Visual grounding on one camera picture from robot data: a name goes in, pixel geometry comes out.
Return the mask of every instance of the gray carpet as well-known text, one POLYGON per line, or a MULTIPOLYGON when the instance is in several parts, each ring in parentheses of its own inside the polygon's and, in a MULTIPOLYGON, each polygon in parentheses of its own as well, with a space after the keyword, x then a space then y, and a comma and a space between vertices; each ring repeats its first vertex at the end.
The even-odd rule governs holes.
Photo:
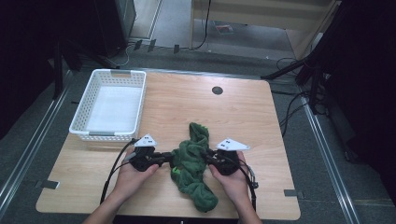
MULTIPOLYGON (((277 70, 276 62, 238 56, 225 56, 198 51, 181 51, 174 54, 172 49, 155 49, 147 52, 143 46, 133 51, 130 48, 130 61, 121 69, 150 68, 170 69, 181 71, 195 71, 219 73, 220 76, 254 78, 268 75, 277 70)), ((121 53, 112 58, 117 63, 126 62, 126 56, 121 53)), ((77 109, 71 104, 79 101, 92 69, 100 68, 97 63, 83 58, 84 67, 79 72, 74 72, 73 82, 66 95, 59 114, 49 128, 35 159, 33 160, 20 188, 15 194, 1 223, 80 223, 87 215, 74 214, 41 214, 35 210, 35 203, 41 189, 35 188, 37 180, 47 179, 53 163, 59 154, 68 133, 69 124, 77 109)), ((297 92, 292 82, 292 76, 283 76, 271 81, 273 91, 297 92)), ((48 87, 28 111, 14 125, 9 134, 0 141, 0 180, 3 183, 12 170, 30 136, 44 116, 50 104, 53 87, 48 87)), ((286 115, 286 110, 292 96, 273 94, 276 113, 281 120, 286 115)), ((296 108, 301 103, 293 104, 296 108)), ((387 199, 378 177, 370 167, 365 165, 350 164, 344 160, 339 140, 333 132, 332 125, 326 117, 320 121, 329 142, 332 145, 334 157, 346 181, 352 199, 360 202, 357 205, 361 223, 396 223, 395 207, 385 204, 362 203, 362 199, 387 199)), ((265 223, 346 223, 341 206, 337 200, 331 180, 328 176, 323 159, 318 151, 315 136, 303 110, 297 112, 289 122, 288 131, 284 138, 290 169, 295 188, 304 193, 304 198, 299 199, 302 216, 297 221, 265 220, 265 223)))

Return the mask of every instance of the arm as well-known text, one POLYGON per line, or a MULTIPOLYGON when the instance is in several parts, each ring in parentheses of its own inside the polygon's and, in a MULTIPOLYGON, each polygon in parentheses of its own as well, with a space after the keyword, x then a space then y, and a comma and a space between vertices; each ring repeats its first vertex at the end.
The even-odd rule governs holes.
MULTIPOLYGON (((130 153, 132 153, 131 148, 128 150, 127 155, 130 153)), ((150 166, 145 172, 137 171, 132 165, 121 166, 113 191, 83 223, 112 223, 122 204, 131 198, 157 169, 157 164, 150 166)))
MULTIPOLYGON (((237 151, 239 160, 245 161, 244 154, 237 151)), ((239 220, 243 224, 262 223, 248 197, 248 184, 244 174, 240 170, 232 175, 221 175, 215 166, 209 165, 210 172, 223 186, 224 191, 233 202, 238 212, 239 220)))

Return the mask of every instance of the white plastic basket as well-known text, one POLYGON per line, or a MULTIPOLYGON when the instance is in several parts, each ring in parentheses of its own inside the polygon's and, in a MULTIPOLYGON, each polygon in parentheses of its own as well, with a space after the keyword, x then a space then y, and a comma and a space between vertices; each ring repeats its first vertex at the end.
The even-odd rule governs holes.
POLYGON ((145 72, 94 70, 69 132, 83 141, 129 142, 137 138, 145 93, 145 72))

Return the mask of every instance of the black cable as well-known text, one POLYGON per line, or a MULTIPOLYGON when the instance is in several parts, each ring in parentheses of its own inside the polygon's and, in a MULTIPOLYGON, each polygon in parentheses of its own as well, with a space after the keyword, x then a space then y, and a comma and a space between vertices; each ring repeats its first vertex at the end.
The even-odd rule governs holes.
MULTIPOLYGON (((299 96, 309 97, 309 93, 310 93, 310 91, 302 91, 302 92, 300 92, 300 93, 297 93, 297 94, 295 94, 294 98, 290 101, 289 106, 288 106, 288 110, 287 110, 287 112, 286 112, 286 117, 285 117, 284 119, 282 119, 282 120, 279 122, 279 126, 280 126, 280 127, 285 126, 285 128, 284 128, 283 131, 282 131, 282 137, 284 137, 285 134, 286 134, 286 130, 288 129, 288 122, 289 122, 289 119, 291 118, 291 116, 292 116, 293 114, 295 114, 297 111, 299 111, 300 109, 302 109, 305 105, 308 105, 309 103, 305 103, 305 104, 303 104, 303 105, 298 106, 297 108, 295 108, 295 109, 290 113, 291 104, 292 104, 299 96)), ((323 97, 325 97, 325 94, 320 93, 320 92, 318 92, 318 95, 323 95, 323 97)), ((322 102, 323 102, 323 101, 324 101, 324 98, 323 98, 323 99, 317 98, 317 104, 322 105, 322 102)), ((324 112, 324 113, 319 113, 319 112, 318 112, 318 114, 319 114, 319 115, 326 115, 325 112, 324 112)))
POLYGON ((280 95, 295 95, 296 93, 293 92, 285 92, 285 91, 271 91, 273 94, 280 94, 280 95))
MULTIPOLYGON (((281 70, 281 68, 279 68, 279 63, 280 63, 280 61, 282 61, 282 60, 285 60, 285 59, 292 59, 293 61, 292 62, 290 62, 290 64, 289 65, 292 65, 293 63, 296 63, 298 60, 297 59, 295 59, 295 58, 281 58, 281 59, 279 59, 279 60, 277 60, 276 61, 276 68, 277 68, 277 70, 281 70)), ((296 72, 294 72, 294 70, 292 70, 291 71, 294 75, 298 75, 296 72)))
POLYGON ((219 155, 219 154, 218 154, 218 156, 220 156, 221 158, 223 158, 223 159, 225 159, 225 160, 227 160, 227 161, 230 161, 231 163, 233 163, 234 165, 236 165, 236 166, 238 167, 238 169, 242 172, 242 174, 244 174, 245 179, 246 179, 246 181, 247 181, 247 186, 248 186, 248 188, 249 188, 249 190, 250 190, 251 204, 252 204, 252 206, 253 206, 254 211, 256 211, 256 200, 257 200, 257 196, 256 196, 256 192, 254 191, 253 183, 251 182, 251 180, 250 180, 248 174, 244 171, 244 169, 242 168, 241 164, 237 164, 236 162, 234 162, 233 160, 231 160, 230 158, 228 158, 228 157, 226 157, 226 156, 219 155))
POLYGON ((116 170, 119 169, 121 166, 129 163, 129 162, 124 163, 116 168, 117 164, 119 163, 121 155, 126 150, 126 148, 128 148, 128 146, 130 146, 131 144, 134 144, 136 142, 137 142, 137 140, 133 138, 129 143, 127 143, 125 145, 125 147, 121 150, 119 156, 116 158, 116 161, 114 161, 113 167, 111 168, 111 171, 110 171, 110 174, 108 175, 107 181, 106 181, 105 185, 103 186, 102 197, 100 199, 100 203, 102 203, 105 200, 107 189, 108 189, 108 184, 110 183, 111 176, 113 176, 113 174, 116 172, 116 170))
POLYGON ((210 5, 211 5, 211 3, 212 3, 212 0, 209 0, 209 5, 207 6, 207 13, 206 13, 205 38, 204 38, 204 40, 202 41, 202 43, 201 43, 200 46, 198 46, 198 47, 196 47, 196 48, 192 48, 191 50, 199 49, 199 48, 205 43, 205 41, 206 41, 206 38, 207 38, 207 21, 209 20, 209 11, 210 11, 210 5))
MULTIPOLYGON (((247 164, 245 161, 242 161, 242 160, 239 160, 239 161, 241 161, 242 163, 244 163, 244 164, 246 165, 246 167, 248 168, 248 164, 247 164)), ((252 176, 251 170, 250 170, 250 169, 247 169, 247 170, 248 170, 248 172, 250 173, 250 176, 252 176)))
MULTIPOLYGON (((286 112, 286 118, 288 117, 288 114, 289 114, 289 111, 290 111, 290 108, 291 108, 291 104, 299 97, 299 96, 301 96, 301 95, 304 95, 304 94, 306 94, 307 93, 307 91, 303 91, 303 92, 301 92, 301 93, 298 93, 298 94, 296 94, 294 97, 293 97, 293 99, 290 101, 290 103, 289 103, 289 106, 288 106, 288 110, 287 110, 287 112, 286 112)), ((284 137, 285 136, 285 134, 286 134, 286 130, 288 129, 288 122, 289 122, 289 119, 285 119, 285 128, 283 129, 283 131, 282 131, 282 137, 284 137)))
POLYGON ((304 60, 303 60, 303 62, 304 62, 304 64, 305 64, 305 66, 306 67, 308 67, 308 68, 310 68, 310 69, 316 69, 316 67, 315 66, 311 66, 311 65, 309 65, 306 61, 308 60, 308 58, 307 57, 305 57, 304 58, 304 60))

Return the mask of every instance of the table top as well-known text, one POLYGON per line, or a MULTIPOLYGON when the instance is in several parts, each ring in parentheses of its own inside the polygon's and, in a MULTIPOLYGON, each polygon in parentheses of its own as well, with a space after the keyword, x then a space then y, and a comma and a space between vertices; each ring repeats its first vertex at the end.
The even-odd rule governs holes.
MULTIPOLYGON (((247 164, 259 182, 257 214, 261 219, 300 217, 270 86, 263 80, 150 73, 139 137, 149 133, 158 143, 156 151, 178 148, 189 137, 190 122, 209 130, 209 146, 227 137, 249 145, 247 164), (223 93, 216 95, 212 88, 223 93)), ((91 213, 98 205, 110 169, 125 143, 83 142, 69 134, 49 175, 59 181, 57 189, 43 189, 36 209, 43 213, 91 213)), ((107 193, 113 188, 113 175, 107 193)), ((236 218, 237 213, 222 186, 206 169, 204 181, 219 198, 215 209, 196 210, 187 194, 180 193, 165 163, 120 211, 120 215, 156 217, 236 218)))

